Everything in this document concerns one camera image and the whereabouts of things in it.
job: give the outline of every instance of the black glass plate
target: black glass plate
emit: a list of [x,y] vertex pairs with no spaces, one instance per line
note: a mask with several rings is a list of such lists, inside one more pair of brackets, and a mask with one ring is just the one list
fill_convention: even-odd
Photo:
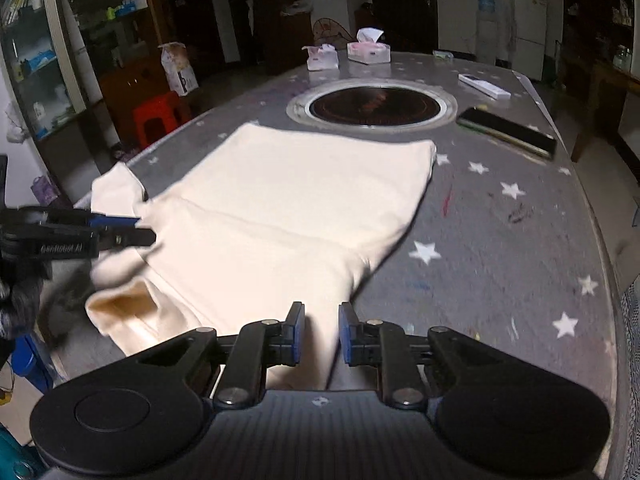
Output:
[[402,126],[435,117],[440,104],[407,88],[360,86],[323,95],[311,103],[310,111],[331,123]]

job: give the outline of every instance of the beige garment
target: beige garment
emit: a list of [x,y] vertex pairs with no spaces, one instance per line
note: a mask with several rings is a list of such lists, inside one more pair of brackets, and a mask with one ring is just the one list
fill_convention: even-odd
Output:
[[284,319],[302,301],[303,363],[271,368],[270,384],[324,388],[337,307],[407,229],[434,154],[430,140],[387,144],[245,124],[180,182],[134,204],[140,183],[118,165],[94,182],[92,209],[129,210],[158,241],[96,263],[92,278],[106,290],[89,298],[87,313],[131,354],[197,326],[225,335]]

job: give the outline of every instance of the remote control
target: remote control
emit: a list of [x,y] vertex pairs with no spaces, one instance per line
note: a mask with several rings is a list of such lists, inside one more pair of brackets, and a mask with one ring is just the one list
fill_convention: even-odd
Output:
[[499,86],[484,81],[471,74],[458,74],[460,81],[472,86],[476,90],[481,91],[483,94],[487,94],[494,99],[510,99],[511,94],[506,90],[503,90]]

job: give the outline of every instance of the black phone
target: black phone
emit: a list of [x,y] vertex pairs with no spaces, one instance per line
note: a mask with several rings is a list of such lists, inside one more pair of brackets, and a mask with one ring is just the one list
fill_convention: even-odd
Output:
[[458,116],[456,122],[506,140],[536,155],[553,158],[556,152],[558,142],[553,137],[478,108],[468,108]]

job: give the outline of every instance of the tissue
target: tissue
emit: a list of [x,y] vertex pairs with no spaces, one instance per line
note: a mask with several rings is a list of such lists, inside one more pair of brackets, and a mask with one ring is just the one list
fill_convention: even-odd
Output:
[[378,43],[382,34],[377,28],[361,28],[356,35],[358,41],[347,44],[347,57],[367,65],[391,62],[391,47]]
[[306,60],[306,67],[310,71],[334,70],[338,68],[338,53],[333,45],[323,43],[320,46],[304,46],[302,50],[307,50],[309,59]]

